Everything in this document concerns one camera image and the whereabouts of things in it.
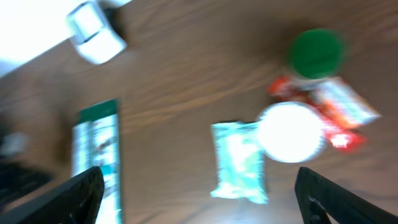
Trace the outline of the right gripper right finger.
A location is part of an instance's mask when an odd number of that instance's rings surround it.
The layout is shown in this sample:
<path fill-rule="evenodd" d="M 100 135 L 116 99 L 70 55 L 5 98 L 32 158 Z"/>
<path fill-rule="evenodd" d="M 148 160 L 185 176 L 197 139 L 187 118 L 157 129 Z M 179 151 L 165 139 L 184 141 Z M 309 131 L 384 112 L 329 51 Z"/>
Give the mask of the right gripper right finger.
<path fill-rule="evenodd" d="M 300 167 L 295 195 L 304 224 L 397 223 L 397 216 L 369 203 L 308 167 Z"/>

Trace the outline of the red coffee stick sachet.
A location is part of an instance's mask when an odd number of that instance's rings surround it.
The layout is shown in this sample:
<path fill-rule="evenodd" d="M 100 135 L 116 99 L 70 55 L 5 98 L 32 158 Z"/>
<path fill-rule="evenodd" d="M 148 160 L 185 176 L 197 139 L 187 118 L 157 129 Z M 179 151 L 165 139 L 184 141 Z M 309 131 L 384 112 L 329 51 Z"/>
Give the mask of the red coffee stick sachet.
<path fill-rule="evenodd" d="M 365 142 L 366 138 L 348 128 L 340 126 L 336 121 L 325 114 L 319 103 L 311 99 L 310 91 L 294 87 L 293 81 L 287 77 L 278 77 L 272 82 L 268 93 L 279 101 L 299 101 L 314 108 L 323 122 L 323 135 L 327 141 L 342 152 L 351 152 Z"/>

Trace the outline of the green white glove package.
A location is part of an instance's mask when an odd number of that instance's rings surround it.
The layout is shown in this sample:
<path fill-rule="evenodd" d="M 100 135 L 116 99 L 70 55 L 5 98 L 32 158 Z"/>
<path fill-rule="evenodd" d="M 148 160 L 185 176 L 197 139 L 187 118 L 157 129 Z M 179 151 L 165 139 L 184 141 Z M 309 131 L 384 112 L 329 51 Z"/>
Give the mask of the green white glove package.
<path fill-rule="evenodd" d="M 96 223 L 123 224 L 117 100 L 95 104 L 77 114 L 71 175 L 74 177 L 93 166 L 101 169 L 104 179 Z"/>

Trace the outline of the small orange box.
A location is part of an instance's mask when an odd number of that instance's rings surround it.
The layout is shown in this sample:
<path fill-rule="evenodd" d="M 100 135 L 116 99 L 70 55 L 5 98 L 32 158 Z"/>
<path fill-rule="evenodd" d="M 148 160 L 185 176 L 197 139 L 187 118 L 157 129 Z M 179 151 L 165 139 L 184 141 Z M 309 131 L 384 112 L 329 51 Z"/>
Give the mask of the small orange box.
<path fill-rule="evenodd" d="M 343 128 L 357 129 L 381 116 L 341 77 L 319 83 L 312 96 L 321 111 Z"/>

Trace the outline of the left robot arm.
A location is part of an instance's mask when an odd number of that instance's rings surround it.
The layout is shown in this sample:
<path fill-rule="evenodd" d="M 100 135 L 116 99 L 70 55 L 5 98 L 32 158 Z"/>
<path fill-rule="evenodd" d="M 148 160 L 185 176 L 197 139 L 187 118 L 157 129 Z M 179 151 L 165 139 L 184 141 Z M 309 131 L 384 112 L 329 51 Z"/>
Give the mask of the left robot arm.
<path fill-rule="evenodd" d="M 1 213 L 15 200 L 39 189 L 52 180 L 52 175 L 28 167 L 15 158 L 24 152 L 27 136 L 1 132 Z"/>

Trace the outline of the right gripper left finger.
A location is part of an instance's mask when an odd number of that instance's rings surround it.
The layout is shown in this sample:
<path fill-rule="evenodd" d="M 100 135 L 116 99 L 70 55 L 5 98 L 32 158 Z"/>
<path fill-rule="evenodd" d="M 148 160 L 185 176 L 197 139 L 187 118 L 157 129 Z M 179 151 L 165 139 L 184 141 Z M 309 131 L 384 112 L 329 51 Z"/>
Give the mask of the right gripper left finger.
<path fill-rule="evenodd" d="M 1 215 L 1 224 L 95 224 L 104 194 L 98 166 Z"/>

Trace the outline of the green lid jar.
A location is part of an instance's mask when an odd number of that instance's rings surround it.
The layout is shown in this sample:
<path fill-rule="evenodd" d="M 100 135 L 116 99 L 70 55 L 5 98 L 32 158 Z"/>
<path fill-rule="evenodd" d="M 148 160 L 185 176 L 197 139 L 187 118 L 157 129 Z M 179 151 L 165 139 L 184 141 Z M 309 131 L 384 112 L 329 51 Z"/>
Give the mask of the green lid jar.
<path fill-rule="evenodd" d="M 287 65 L 297 76 L 320 80 L 334 75 L 345 57 L 341 37 L 329 29 L 310 29 L 297 35 L 288 49 Z"/>

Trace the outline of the white teal wipes packet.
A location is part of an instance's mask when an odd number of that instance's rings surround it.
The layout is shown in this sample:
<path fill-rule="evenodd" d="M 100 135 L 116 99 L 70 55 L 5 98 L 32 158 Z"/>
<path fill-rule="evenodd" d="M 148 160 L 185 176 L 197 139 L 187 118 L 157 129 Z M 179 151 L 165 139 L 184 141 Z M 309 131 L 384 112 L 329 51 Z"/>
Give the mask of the white teal wipes packet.
<path fill-rule="evenodd" d="M 218 185 L 210 192 L 212 197 L 268 202 L 257 127 L 257 123 L 240 121 L 211 125 L 218 170 Z"/>

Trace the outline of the blue white yogurt cup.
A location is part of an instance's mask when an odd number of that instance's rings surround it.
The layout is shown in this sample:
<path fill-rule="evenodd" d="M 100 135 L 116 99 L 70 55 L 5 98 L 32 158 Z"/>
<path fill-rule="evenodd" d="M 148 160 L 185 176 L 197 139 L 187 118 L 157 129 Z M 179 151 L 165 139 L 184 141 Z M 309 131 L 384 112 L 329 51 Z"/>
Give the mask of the blue white yogurt cup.
<path fill-rule="evenodd" d="M 256 137 L 266 156 L 284 163 L 309 161 L 325 146 L 320 116 L 312 106 L 298 101 L 264 109 L 258 116 Z"/>

